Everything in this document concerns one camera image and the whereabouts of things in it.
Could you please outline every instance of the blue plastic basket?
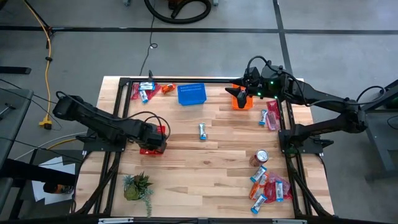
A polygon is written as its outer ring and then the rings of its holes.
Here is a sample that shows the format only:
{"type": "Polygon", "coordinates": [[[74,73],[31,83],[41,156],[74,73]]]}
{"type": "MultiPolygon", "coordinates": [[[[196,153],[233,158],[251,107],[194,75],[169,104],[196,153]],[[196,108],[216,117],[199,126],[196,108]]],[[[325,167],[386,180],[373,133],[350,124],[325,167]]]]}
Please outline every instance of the blue plastic basket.
{"type": "Polygon", "coordinates": [[[178,102],[183,106],[202,104],[207,100],[204,83],[179,85],[177,91],[178,102]]]}

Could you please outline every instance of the white paper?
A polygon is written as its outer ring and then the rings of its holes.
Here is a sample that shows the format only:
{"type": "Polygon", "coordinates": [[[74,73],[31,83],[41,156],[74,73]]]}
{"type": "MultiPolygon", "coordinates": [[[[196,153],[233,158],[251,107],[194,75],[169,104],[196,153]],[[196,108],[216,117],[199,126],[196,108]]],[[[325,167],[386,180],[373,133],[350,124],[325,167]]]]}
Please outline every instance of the white paper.
{"type": "MultiPolygon", "coordinates": [[[[62,162],[62,157],[57,157],[57,158],[51,159],[47,162],[44,162],[44,163],[40,164],[39,166],[46,165],[46,164],[53,164],[53,165],[48,165],[48,166],[43,166],[43,167],[48,168],[48,169],[66,172],[69,174],[75,174],[75,164],[69,164],[69,165],[64,166],[61,162],[62,162]]],[[[33,186],[33,193],[34,193],[36,202],[44,198],[45,205],[72,199],[73,193],[71,193],[71,194],[49,194],[49,193],[44,192],[44,190],[43,190],[44,183],[40,182],[40,181],[32,181],[32,186],[33,186]]]]}

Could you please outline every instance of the vacuum hose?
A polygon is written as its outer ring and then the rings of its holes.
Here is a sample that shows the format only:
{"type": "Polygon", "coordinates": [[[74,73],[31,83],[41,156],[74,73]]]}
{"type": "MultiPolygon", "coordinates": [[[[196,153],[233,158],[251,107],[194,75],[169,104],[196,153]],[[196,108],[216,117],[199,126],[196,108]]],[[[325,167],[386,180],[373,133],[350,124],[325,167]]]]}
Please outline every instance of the vacuum hose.
{"type": "Polygon", "coordinates": [[[144,0],[144,2],[145,2],[145,5],[147,6],[149,12],[152,15],[154,15],[156,18],[160,19],[161,21],[169,23],[169,24],[190,24],[192,22],[198,22],[198,21],[204,19],[211,11],[211,2],[209,0],[183,0],[173,10],[171,18],[168,18],[168,17],[162,16],[159,13],[157,13],[157,11],[155,11],[155,9],[150,4],[149,0],[144,0]],[[186,4],[191,3],[193,1],[198,1],[198,2],[202,2],[203,4],[205,4],[206,5],[206,10],[202,14],[200,14],[199,16],[195,16],[195,17],[188,18],[188,19],[176,19],[176,16],[179,14],[181,9],[186,4]]]}

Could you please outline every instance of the concrete floor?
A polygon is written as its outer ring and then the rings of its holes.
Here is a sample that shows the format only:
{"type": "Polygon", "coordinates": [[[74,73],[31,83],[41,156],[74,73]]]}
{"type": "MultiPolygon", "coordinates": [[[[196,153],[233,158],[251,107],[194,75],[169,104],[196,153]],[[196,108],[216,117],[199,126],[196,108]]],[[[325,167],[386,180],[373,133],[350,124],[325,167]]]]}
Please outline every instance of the concrete floor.
{"type": "MultiPolygon", "coordinates": [[[[150,27],[152,20],[144,3],[137,0],[130,7],[121,0],[31,0],[31,4],[52,26],[150,27]]],[[[286,29],[398,29],[395,0],[280,0],[279,5],[286,29]]],[[[157,9],[170,14],[165,1],[157,0],[157,9]]],[[[181,16],[201,9],[199,4],[191,3],[181,16]]],[[[22,1],[9,1],[0,11],[0,25],[37,26],[37,22],[22,1]]],[[[276,29],[277,24],[272,0],[220,0],[219,7],[214,7],[203,21],[171,26],[155,20],[154,27],[276,29]]],[[[398,77],[398,35],[287,35],[286,39],[295,76],[304,78],[317,90],[356,98],[366,87],[384,86],[398,77]]],[[[155,33],[152,41],[159,47],[151,50],[144,75],[151,69],[154,75],[239,77],[254,55],[263,55],[274,64],[284,62],[278,34],[155,33]]],[[[95,105],[103,76],[139,73],[148,42],[149,33],[56,33],[49,75],[53,96],[62,90],[95,105]]],[[[28,76],[0,78],[46,96],[45,56],[42,32],[0,31],[0,65],[32,68],[28,76]]],[[[262,66],[257,61],[254,65],[262,66]]],[[[45,102],[36,101],[46,106],[45,102]]],[[[312,111],[315,121],[336,116],[320,108],[312,111]]],[[[46,131],[37,127],[44,115],[40,108],[31,105],[17,139],[38,145],[86,129],[75,122],[60,121],[61,131],[46,131]]],[[[364,175],[382,169],[366,135],[333,133],[324,138],[335,140],[325,150],[335,213],[343,218],[397,223],[397,179],[372,184],[364,180],[364,175]]],[[[81,149],[81,144],[63,148],[81,149]]],[[[29,149],[15,144],[10,158],[29,149]]],[[[37,209],[40,202],[28,204],[23,217],[44,217],[44,210],[63,214],[68,207],[41,205],[37,209]]]]}

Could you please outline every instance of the yellow cable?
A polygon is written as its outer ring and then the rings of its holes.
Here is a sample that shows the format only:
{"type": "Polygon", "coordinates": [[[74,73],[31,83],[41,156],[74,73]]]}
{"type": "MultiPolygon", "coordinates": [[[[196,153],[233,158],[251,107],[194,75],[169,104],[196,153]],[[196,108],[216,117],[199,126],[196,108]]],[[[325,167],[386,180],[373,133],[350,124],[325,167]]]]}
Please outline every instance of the yellow cable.
{"type": "Polygon", "coordinates": [[[74,141],[74,140],[77,140],[77,139],[67,139],[67,140],[60,141],[60,142],[55,143],[54,145],[48,147],[47,150],[50,150],[50,149],[54,148],[55,146],[59,146],[59,145],[61,145],[63,143],[71,142],[71,141],[74,141]]]}
{"type": "MultiPolygon", "coordinates": [[[[47,41],[49,43],[49,58],[51,58],[51,40],[49,37],[49,34],[47,33],[47,31],[44,28],[44,25],[42,23],[42,21],[40,21],[40,19],[36,16],[36,13],[29,7],[28,4],[26,4],[26,2],[24,1],[26,7],[31,11],[31,13],[33,14],[33,16],[35,16],[35,18],[37,19],[37,22],[39,22],[40,26],[42,27],[44,34],[47,38],[47,41]]],[[[49,113],[50,113],[50,101],[51,101],[51,94],[50,94],[50,87],[49,87],[49,81],[48,81],[48,76],[49,76],[49,67],[50,67],[50,61],[47,61],[47,66],[45,68],[45,84],[47,86],[47,98],[49,100],[49,104],[47,106],[47,113],[45,114],[44,117],[44,121],[48,121],[49,120],[49,113]]]]}

